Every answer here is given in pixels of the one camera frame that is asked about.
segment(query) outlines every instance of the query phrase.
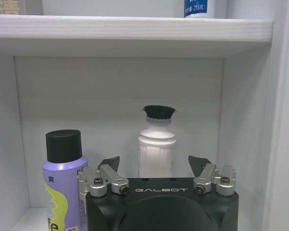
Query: black cap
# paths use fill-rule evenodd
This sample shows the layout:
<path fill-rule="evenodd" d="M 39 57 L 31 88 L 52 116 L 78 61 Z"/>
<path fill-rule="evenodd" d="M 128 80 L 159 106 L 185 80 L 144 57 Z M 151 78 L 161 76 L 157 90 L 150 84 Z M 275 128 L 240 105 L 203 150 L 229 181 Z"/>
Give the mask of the black cap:
<path fill-rule="evenodd" d="M 149 118 L 152 119 L 171 119 L 176 110 L 172 107 L 150 105 L 144 107 L 144 111 Z"/>
<path fill-rule="evenodd" d="M 46 134 L 47 160 L 66 163 L 82 157 L 81 134 L 78 130 L 52 131 Z"/>

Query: white shelf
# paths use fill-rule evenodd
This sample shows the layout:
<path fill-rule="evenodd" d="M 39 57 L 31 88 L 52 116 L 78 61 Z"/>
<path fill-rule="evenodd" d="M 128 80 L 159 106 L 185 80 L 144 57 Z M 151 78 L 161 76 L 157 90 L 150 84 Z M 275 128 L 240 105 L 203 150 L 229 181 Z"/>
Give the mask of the white shelf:
<path fill-rule="evenodd" d="M 45 208 L 31 208 L 11 231 L 46 231 L 47 216 Z"/>
<path fill-rule="evenodd" d="M 227 57 L 272 41 L 273 22 L 235 19 L 0 15 L 14 56 Z"/>

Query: screw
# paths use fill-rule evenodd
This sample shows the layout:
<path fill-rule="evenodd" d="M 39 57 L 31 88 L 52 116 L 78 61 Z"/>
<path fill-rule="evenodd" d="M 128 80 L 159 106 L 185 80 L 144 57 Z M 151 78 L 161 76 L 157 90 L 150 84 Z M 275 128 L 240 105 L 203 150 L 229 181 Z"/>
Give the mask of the screw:
<path fill-rule="evenodd" d="M 126 195 L 129 192 L 129 187 L 123 186 L 120 188 L 120 193 Z"/>
<path fill-rule="evenodd" d="M 103 179 L 100 177 L 97 177 L 97 178 L 94 178 L 93 182 L 95 185 L 101 185 L 101 184 L 103 184 Z"/>
<path fill-rule="evenodd" d="M 222 184 L 230 184 L 229 177 L 221 177 L 221 183 Z"/>
<path fill-rule="evenodd" d="M 202 195 L 206 192 L 206 188 L 203 185 L 197 185 L 195 191 L 198 195 Z"/>

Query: cabinet side wall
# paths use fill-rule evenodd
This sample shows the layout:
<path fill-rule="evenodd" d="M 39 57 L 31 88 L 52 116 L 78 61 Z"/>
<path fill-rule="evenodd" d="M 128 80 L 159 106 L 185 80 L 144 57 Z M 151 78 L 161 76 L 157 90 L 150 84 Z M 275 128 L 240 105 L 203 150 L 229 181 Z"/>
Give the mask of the cabinet side wall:
<path fill-rule="evenodd" d="M 238 170 L 241 231 L 268 230 L 279 133 L 277 105 L 283 78 L 280 69 L 284 62 L 286 5 L 274 15 L 271 47 L 225 59 L 218 165 L 221 168 L 231 164 Z"/>
<path fill-rule="evenodd" d="M 0 54 L 0 231 L 29 208 L 14 58 Z"/>

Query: bottle on upper shelf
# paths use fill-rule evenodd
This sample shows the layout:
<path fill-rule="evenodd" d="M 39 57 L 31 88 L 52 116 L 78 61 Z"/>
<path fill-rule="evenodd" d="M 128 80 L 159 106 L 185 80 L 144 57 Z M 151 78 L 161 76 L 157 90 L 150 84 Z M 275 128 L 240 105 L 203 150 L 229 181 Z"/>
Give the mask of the bottle on upper shelf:
<path fill-rule="evenodd" d="M 216 0 L 185 0 L 185 18 L 214 18 Z"/>

